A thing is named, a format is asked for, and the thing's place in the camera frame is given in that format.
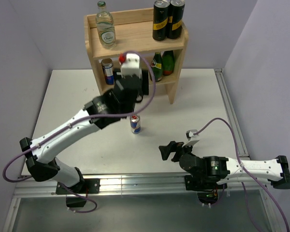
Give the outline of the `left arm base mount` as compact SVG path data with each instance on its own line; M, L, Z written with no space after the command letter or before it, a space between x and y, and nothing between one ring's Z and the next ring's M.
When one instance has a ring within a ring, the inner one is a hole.
M81 186L80 190L72 191L71 188L66 187L60 182L57 183L56 195L66 196L66 206L67 209L79 214L90 213L97 209L97 203L90 199L88 196L90 194L98 194L100 190L100 179L98 178L87 178L84 184ZM81 210L87 202L94 204L91 210Z

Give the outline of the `green labelled glass bottle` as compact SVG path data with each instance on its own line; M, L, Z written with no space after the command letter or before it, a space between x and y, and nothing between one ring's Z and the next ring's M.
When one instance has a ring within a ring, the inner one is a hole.
M155 76L155 82L159 82L163 75L162 57L160 52L155 53L150 66Z

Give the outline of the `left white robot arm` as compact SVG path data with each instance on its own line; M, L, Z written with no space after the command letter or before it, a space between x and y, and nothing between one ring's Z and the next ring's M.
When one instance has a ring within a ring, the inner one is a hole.
M85 181L77 167L61 162L57 155L83 137L126 118L143 94L141 68L121 68L121 77L112 89L95 97L70 120L37 139L23 138L26 166L37 182L55 180L73 193L84 189Z

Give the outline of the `dark green glass bottle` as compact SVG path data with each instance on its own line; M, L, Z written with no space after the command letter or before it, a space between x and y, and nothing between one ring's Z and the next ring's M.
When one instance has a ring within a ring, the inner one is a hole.
M174 72L174 52L165 51L162 55L163 75L168 76Z

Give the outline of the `energy drink can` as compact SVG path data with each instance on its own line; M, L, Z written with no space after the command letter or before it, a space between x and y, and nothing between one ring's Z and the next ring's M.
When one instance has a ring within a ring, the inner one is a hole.
M102 59L101 66L106 84L113 85L115 82L113 74L113 61L110 58Z
M141 119L138 115L130 116L130 127L134 134L138 134L141 131Z

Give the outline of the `clear bottle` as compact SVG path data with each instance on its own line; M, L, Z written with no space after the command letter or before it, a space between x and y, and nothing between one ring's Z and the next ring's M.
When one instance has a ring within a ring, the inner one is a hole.
M116 43L114 19L106 8L105 1L97 3L99 12L96 14L96 28L103 47L109 48Z

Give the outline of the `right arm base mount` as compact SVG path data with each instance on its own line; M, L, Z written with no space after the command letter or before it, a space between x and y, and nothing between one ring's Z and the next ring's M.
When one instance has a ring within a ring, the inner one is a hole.
M196 192L199 204L207 208L217 204L227 189L227 184L202 183L191 175L184 176L184 181L186 190Z

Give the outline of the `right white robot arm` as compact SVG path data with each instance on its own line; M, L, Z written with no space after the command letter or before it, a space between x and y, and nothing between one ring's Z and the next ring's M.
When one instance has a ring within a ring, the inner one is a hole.
M163 160L175 153L172 162L178 162L188 175L184 177L186 190L206 191L227 188L231 183L250 182L252 177L261 183L270 184L275 189L290 189L290 171L286 156L278 156L272 160L253 161L228 157L197 157L192 153L198 140L186 143L171 141L168 145L160 145Z

